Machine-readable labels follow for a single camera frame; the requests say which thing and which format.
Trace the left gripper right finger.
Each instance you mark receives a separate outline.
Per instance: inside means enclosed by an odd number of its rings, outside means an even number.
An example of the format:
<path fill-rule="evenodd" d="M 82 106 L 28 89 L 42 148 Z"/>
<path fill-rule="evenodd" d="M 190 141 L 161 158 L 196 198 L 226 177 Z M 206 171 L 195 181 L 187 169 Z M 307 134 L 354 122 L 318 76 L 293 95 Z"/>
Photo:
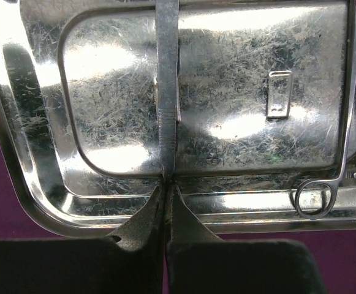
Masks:
<path fill-rule="evenodd" d="M 170 293 L 213 293 L 215 265 L 211 251 L 222 239 L 212 233 L 184 203 L 176 183 L 167 192 L 165 260 Z"/>

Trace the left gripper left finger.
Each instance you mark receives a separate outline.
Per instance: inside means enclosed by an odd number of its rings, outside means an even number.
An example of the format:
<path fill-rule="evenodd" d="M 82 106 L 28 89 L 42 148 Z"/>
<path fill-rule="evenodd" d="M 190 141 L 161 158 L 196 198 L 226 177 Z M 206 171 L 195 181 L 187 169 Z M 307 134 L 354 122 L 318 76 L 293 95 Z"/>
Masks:
<path fill-rule="evenodd" d="M 162 293 L 166 193 L 159 183 L 146 204 L 108 235 L 115 245 L 106 293 Z"/>

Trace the purple surgical cloth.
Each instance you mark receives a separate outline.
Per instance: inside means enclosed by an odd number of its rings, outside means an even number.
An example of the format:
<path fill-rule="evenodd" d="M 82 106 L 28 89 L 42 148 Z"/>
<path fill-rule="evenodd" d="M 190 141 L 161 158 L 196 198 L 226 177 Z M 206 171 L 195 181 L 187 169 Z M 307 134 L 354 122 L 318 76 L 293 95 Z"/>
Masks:
<path fill-rule="evenodd" d="M 305 243 L 328 293 L 356 293 L 356 230 L 223 234 L 224 240 L 294 239 Z M 0 239 L 57 238 L 23 211 L 0 150 Z"/>

